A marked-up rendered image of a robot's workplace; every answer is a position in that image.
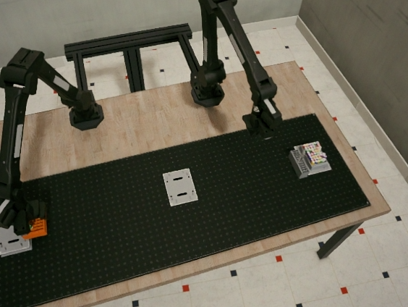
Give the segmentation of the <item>orange tube rack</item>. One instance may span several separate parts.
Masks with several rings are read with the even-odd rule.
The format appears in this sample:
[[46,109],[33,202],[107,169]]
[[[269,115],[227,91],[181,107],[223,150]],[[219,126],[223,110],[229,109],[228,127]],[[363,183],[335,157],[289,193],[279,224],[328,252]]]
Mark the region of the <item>orange tube rack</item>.
[[42,236],[42,235],[47,235],[46,220],[42,220],[40,218],[39,219],[34,219],[34,220],[30,220],[29,224],[31,224],[33,226],[33,229],[30,229],[31,232],[28,235],[22,236],[25,240],[33,238],[33,237],[39,237],[39,236]]

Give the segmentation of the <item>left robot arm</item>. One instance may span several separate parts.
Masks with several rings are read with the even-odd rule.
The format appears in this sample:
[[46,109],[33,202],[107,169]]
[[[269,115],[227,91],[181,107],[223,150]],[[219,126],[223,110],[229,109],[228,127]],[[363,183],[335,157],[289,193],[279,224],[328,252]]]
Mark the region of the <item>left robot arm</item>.
[[283,121],[282,113],[273,101],[278,88],[272,77],[268,76],[268,73],[259,62],[236,15],[234,7],[237,0],[198,1],[200,3],[203,30],[203,65],[200,66],[198,72],[200,84],[194,86],[198,101],[222,96],[219,84],[222,84],[222,80],[226,79],[226,71],[224,62],[218,58],[218,18],[247,76],[247,82],[252,93],[252,111],[256,115],[261,115],[257,117],[251,112],[250,124],[252,128],[258,127],[260,124],[258,129],[261,139],[270,139],[275,134],[274,129]]

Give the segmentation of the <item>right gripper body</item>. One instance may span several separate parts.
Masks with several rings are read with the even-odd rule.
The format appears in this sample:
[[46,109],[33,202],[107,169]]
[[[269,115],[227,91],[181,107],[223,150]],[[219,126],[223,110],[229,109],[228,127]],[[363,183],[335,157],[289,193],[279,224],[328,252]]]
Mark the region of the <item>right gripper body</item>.
[[[34,208],[34,217],[28,218],[29,221],[45,217],[45,206],[39,206],[40,204],[38,200],[27,201],[27,202]],[[25,209],[25,207],[23,209]],[[19,211],[22,211],[23,209]]]

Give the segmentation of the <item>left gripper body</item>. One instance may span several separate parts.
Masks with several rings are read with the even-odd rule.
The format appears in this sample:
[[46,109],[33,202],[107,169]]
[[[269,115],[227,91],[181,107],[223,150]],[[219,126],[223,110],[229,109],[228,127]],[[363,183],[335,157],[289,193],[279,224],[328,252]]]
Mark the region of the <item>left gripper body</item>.
[[[251,112],[253,113],[253,111],[251,111]],[[261,115],[256,115],[255,113],[253,113],[253,114],[254,114],[255,116],[257,116],[257,117],[260,117],[260,116],[261,116]],[[258,127],[252,128],[252,125],[250,124],[250,116],[251,116],[251,114],[246,114],[246,115],[243,115],[243,116],[242,116],[242,120],[245,122],[247,130],[250,129],[251,132],[252,132],[252,131],[259,130]]]

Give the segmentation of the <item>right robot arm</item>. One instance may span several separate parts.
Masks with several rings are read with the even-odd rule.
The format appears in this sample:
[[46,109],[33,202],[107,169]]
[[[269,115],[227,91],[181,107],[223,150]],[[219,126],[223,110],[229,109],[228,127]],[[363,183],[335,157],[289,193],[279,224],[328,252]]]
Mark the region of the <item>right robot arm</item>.
[[20,154],[27,100],[29,95],[37,93],[38,78],[58,93],[63,105],[68,109],[72,107],[74,124],[101,117],[98,104],[91,102],[91,93],[73,86],[44,56],[42,51],[21,47],[0,72],[0,88],[5,92],[0,150],[0,227],[9,229],[14,221],[14,234],[17,236],[31,232],[28,218],[34,217],[34,208],[21,190]]

